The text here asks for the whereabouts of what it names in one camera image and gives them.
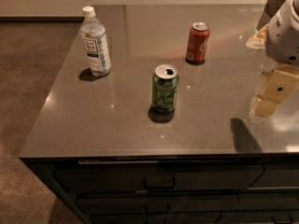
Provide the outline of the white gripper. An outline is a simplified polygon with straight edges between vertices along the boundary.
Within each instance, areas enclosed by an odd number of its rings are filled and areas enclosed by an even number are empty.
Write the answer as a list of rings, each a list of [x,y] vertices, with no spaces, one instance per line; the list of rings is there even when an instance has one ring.
[[[299,0],[286,0],[270,20],[265,52],[278,63],[289,63],[260,76],[252,113],[268,118],[299,89],[299,67],[294,66],[299,65]]]

